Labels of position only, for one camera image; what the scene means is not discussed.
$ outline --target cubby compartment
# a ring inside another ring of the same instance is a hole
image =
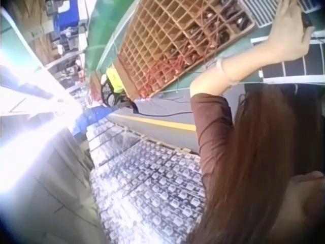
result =
[[[245,31],[252,25],[252,21],[245,12],[239,12],[233,16],[229,25],[235,34]]]
[[[119,49],[131,97],[153,96],[254,26],[233,0],[140,0]]]

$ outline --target woman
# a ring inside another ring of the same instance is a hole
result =
[[[263,66],[305,55],[312,32],[297,0],[279,1],[267,41],[219,60],[191,84],[207,206],[189,243],[300,243],[320,224],[323,127],[315,103],[306,113],[313,126],[300,133],[301,116],[279,86],[247,93],[234,126],[221,96]]]

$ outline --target black and white grid panel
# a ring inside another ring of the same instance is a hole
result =
[[[270,25],[273,22],[278,0],[240,0],[255,18],[259,27]],[[321,1],[299,0],[305,13],[311,13],[321,8]]]
[[[290,62],[269,65],[259,70],[266,83],[324,83],[325,82],[325,32],[310,42],[309,52],[304,57]],[[252,39],[253,45],[267,37]]]

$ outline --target bracelet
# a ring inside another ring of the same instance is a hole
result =
[[[222,76],[224,78],[227,79],[229,85],[231,85],[231,86],[237,85],[238,81],[229,79],[228,75],[224,72],[224,70],[222,68],[222,61],[223,61],[223,59],[217,60],[217,63],[216,63],[217,70],[222,74]]]

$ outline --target yellow stripe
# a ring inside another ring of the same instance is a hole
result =
[[[157,126],[164,126],[174,129],[180,129],[180,130],[186,130],[186,131],[196,131],[195,125],[191,124],[183,124],[183,123],[177,123],[177,122],[170,122],[170,121],[163,121],[163,120],[156,120],[151,118],[141,118],[141,117],[135,117],[135,116],[128,116],[128,115],[122,115],[118,113],[111,113],[111,116],[119,117],[119,118],[126,118],[138,122],[144,122],[152,125]]]

